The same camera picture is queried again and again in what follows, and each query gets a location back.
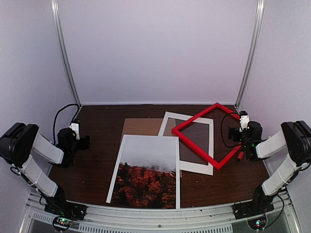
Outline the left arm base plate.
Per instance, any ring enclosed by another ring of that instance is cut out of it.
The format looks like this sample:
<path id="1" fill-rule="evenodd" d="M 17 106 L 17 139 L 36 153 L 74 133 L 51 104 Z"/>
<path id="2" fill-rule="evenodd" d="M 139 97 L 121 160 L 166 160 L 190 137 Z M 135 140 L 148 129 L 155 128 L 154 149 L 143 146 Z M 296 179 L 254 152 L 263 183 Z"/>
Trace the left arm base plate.
<path id="1" fill-rule="evenodd" d="M 52 213 L 54 215 L 64 216 L 71 220 L 84 220 L 87 206 L 83 204 L 69 202 L 67 208 L 60 209 L 53 204 L 47 204 L 44 207 L 44 211 Z"/>

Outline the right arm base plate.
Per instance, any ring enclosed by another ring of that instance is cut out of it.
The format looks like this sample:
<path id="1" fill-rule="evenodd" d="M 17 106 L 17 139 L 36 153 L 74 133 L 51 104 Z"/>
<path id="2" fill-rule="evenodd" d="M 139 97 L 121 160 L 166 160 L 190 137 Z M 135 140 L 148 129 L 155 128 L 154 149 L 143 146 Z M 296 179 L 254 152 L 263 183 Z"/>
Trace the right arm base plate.
<path id="1" fill-rule="evenodd" d="M 252 201 L 247 201 L 233 204 L 232 209 L 235 219 L 242 219 L 273 211 L 274 206 L 270 203 L 264 207 L 257 207 Z"/>

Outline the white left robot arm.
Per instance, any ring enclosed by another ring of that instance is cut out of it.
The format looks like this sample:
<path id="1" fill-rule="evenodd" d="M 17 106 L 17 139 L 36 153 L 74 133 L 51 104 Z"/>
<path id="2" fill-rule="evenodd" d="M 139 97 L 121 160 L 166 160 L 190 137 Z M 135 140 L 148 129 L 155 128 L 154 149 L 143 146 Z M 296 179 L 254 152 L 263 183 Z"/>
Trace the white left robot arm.
<path id="1" fill-rule="evenodd" d="M 0 156 L 28 184 L 41 193 L 51 208 L 60 216 L 70 211 L 63 188 L 51 180 L 38 162 L 47 162 L 61 168 L 73 165 L 80 150 L 90 148 L 90 137 L 81 137 L 79 124 L 72 123 L 57 134 L 53 144 L 39 131 L 36 124 L 15 123 L 0 137 Z"/>

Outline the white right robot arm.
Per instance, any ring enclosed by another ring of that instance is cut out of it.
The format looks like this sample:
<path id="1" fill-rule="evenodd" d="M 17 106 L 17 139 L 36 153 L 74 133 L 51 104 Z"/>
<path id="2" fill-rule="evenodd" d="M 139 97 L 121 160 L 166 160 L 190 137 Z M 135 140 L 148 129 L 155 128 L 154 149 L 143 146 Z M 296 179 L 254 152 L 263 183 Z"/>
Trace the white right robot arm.
<path id="1" fill-rule="evenodd" d="M 262 139 L 262 126 L 249 121 L 240 128 L 230 128 L 228 139 L 239 142 L 246 158 L 251 162 L 270 161 L 275 155 L 282 162 L 273 174 L 254 191 L 249 210 L 260 214 L 278 194 L 289 185 L 299 172 L 311 165 L 311 128 L 303 120 L 281 124 L 276 134 Z"/>

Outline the white mat board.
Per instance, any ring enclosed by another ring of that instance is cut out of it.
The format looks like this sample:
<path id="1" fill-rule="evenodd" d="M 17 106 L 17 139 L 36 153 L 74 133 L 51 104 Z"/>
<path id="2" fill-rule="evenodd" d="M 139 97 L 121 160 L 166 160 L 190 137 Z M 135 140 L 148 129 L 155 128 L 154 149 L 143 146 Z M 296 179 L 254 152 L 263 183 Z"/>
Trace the white mat board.
<path id="1" fill-rule="evenodd" d="M 158 133 L 158 136 L 163 136 L 164 131 L 167 125 L 167 121 L 169 118 L 178 119 L 178 120 L 188 120 L 192 116 L 178 114 L 178 113 L 171 113 L 165 112 L 164 118 L 162 120 L 162 124 Z M 213 119 L 210 118 L 198 118 L 194 121 L 194 123 L 201 123 L 207 124 L 209 126 L 209 141 L 208 141 L 208 152 L 210 153 L 211 157 L 213 158 L 214 155 L 214 124 Z M 199 164 L 199 163 L 192 163 L 187 161 L 179 160 L 179 169 L 188 172 L 200 173 L 205 175 L 213 175 L 213 166 L 211 163 L 208 165 Z"/>

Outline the red handled screwdriver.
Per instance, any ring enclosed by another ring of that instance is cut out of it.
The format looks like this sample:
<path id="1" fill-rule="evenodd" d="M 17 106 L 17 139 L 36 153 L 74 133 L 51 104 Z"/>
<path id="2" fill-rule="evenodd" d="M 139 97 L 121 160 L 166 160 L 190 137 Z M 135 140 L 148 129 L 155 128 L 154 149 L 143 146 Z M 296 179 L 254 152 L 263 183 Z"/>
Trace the red handled screwdriver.
<path id="1" fill-rule="evenodd" d="M 245 151 L 245 146 L 241 146 L 238 156 L 237 156 L 237 161 L 241 161 L 244 158 L 244 151 Z"/>

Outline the photo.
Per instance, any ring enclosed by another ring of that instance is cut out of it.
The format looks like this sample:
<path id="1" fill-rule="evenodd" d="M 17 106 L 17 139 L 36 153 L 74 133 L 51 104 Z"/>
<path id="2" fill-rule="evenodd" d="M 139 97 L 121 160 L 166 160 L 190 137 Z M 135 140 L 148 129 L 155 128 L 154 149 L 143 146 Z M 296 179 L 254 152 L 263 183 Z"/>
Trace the photo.
<path id="1" fill-rule="evenodd" d="M 179 209 L 180 199 L 178 138 L 125 134 L 106 202 L 133 208 Z"/>

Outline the red picture frame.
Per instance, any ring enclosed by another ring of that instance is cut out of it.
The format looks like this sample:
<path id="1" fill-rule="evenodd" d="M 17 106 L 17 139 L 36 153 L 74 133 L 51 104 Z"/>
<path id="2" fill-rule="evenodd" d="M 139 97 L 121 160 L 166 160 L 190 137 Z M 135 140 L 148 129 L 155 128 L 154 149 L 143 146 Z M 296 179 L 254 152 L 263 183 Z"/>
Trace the red picture frame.
<path id="1" fill-rule="evenodd" d="M 205 159 L 208 163 L 217 169 L 220 170 L 241 148 L 241 146 L 233 147 L 233 149 L 220 161 L 217 162 L 214 158 L 212 158 L 209 154 L 207 154 L 204 150 L 202 150 L 198 145 L 196 145 L 193 141 L 191 141 L 188 137 L 186 137 L 181 130 L 188 126 L 189 124 L 193 123 L 196 119 L 206 115 L 210 111 L 214 110 L 215 108 L 219 108 L 222 111 L 226 112 L 227 114 L 231 115 L 237 120 L 240 120 L 240 115 L 235 113 L 234 111 L 230 110 L 229 108 L 221 105 L 220 103 L 215 103 L 212 106 L 209 106 L 207 109 L 197 113 L 196 115 L 192 116 L 190 119 L 186 120 L 182 124 L 177 125 L 172 129 L 172 133 L 177 136 L 182 142 L 188 145 L 194 152 L 196 152 L 200 157 Z"/>

